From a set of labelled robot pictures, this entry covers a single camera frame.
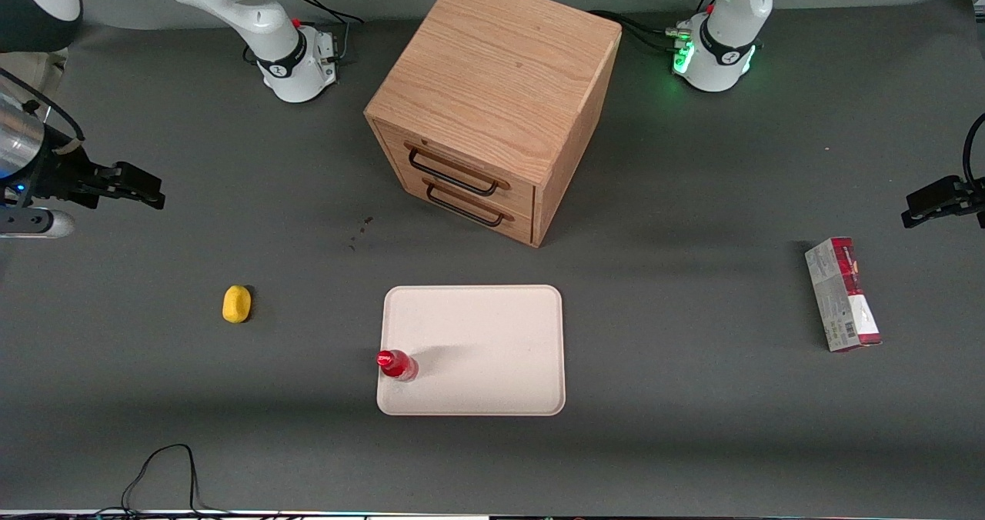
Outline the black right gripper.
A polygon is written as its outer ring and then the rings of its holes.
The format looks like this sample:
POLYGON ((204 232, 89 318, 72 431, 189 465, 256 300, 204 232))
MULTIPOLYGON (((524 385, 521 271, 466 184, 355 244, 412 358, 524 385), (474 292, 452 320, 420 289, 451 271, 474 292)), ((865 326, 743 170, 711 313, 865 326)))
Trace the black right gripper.
POLYGON ((115 163, 115 184, 103 177, 103 167, 88 158, 82 144, 56 148, 40 145, 31 158, 22 159, 22 207, 35 200, 74 202, 98 208, 100 198, 141 202, 154 209, 165 207, 162 180, 129 162, 115 163))

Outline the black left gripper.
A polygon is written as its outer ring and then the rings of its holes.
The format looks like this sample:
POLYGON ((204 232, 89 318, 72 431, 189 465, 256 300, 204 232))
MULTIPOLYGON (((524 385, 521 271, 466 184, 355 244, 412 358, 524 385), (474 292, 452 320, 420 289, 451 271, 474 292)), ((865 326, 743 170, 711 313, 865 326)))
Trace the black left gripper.
POLYGON ((901 214, 904 228, 943 216, 974 215, 979 228, 985 229, 983 178, 964 180, 949 175, 922 187, 907 197, 907 209, 901 214))

